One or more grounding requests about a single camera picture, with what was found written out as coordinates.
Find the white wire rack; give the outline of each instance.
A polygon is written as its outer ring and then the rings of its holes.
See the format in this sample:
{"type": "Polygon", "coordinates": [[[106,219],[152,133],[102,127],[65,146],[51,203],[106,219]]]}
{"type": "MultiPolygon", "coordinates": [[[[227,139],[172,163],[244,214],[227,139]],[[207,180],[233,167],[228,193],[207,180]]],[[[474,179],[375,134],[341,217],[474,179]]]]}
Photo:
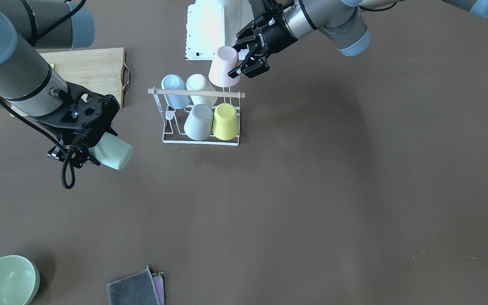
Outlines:
{"type": "Polygon", "coordinates": [[[209,137],[204,141],[194,141],[190,139],[184,132],[183,127],[191,111],[192,104],[186,106],[184,109],[174,109],[167,104],[164,97],[164,103],[161,103],[161,99],[159,98],[159,95],[155,93],[154,89],[152,89],[152,92],[153,98],[159,110],[159,114],[161,114],[161,118],[163,119],[163,133],[161,137],[163,143],[207,144],[226,146],[237,146],[240,143],[240,92],[238,92],[238,98],[218,98],[214,106],[212,106],[213,111],[217,108],[217,106],[222,103],[232,104],[236,108],[236,115],[238,116],[238,134],[236,135],[236,137],[228,141],[218,139],[212,134],[212,132],[209,137]]]}

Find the mint green bowl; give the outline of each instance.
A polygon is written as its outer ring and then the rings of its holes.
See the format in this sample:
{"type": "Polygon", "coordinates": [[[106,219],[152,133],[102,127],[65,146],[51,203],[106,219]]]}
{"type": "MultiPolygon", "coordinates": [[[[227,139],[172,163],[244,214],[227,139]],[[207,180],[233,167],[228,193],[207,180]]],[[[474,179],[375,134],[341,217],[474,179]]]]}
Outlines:
{"type": "Polygon", "coordinates": [[[39,271],[19,255],[0,258],[0,305],[26,305],[39,289],[39,271]]]}

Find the yellow cup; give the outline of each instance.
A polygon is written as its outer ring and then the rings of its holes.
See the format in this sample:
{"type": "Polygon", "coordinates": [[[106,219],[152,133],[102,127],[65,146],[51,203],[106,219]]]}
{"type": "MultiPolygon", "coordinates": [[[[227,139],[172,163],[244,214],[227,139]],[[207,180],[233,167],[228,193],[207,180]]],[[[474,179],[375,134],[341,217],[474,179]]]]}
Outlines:
{"type": "Polygon", "coordinates": [[[238,135],[236,108],[228,103],[220,104],[213,112],[212,133],[220,140],[228,141],[238,135]]]}

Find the wooden cutting board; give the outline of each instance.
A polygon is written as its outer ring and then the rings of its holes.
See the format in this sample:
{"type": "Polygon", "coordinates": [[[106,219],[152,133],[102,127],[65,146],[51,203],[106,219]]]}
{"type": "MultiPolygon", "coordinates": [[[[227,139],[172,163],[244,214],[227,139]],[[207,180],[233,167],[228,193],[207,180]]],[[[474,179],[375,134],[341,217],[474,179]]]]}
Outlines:
{"type": "MultiPolygon", "coordinates": [[[[54,70],[70,83],[103,95],[112,94],[124,106],[124,48],[41,53],[54,70]]],[[[15,106],[12,109],[22,115],[15,106]]]]}

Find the blue cup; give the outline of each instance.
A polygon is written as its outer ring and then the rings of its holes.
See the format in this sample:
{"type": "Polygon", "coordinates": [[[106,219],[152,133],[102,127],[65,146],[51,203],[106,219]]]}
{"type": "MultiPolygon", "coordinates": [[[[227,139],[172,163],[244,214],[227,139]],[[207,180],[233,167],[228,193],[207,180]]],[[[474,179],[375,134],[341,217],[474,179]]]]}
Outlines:
{"type": "MultiPolygon", "coordinates": [[[[167,75],[161,80],[161,89],[186,89],[186,82],[178,75],[167,75]]],[[[164,94],[167,104],[174,109],[184,109],[191,104],[189,95],[164,94]]]]}

